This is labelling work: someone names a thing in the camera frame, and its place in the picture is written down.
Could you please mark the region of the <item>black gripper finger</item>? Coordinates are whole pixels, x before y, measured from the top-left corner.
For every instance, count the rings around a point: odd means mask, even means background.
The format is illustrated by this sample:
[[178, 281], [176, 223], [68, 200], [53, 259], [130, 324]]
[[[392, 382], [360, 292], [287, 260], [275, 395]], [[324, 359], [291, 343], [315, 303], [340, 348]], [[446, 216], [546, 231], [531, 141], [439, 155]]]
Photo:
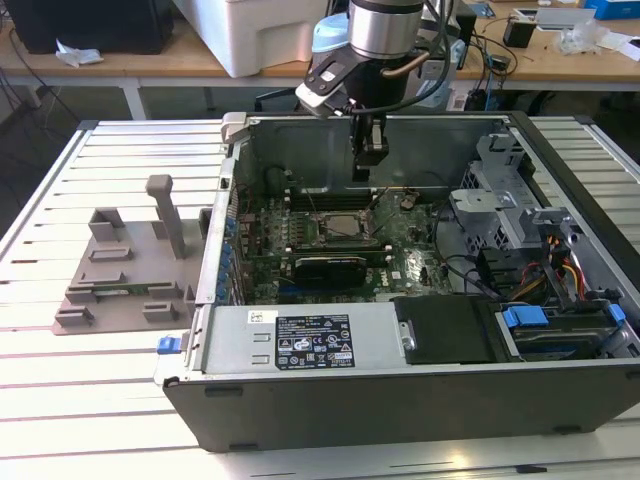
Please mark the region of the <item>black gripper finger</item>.
[[389, 154], [389, 143], [384, 135], [385, 127], [385, 114], [355, 115], [351, 118], [353, 181], [368, 181], [371, 168], [379, 165]]

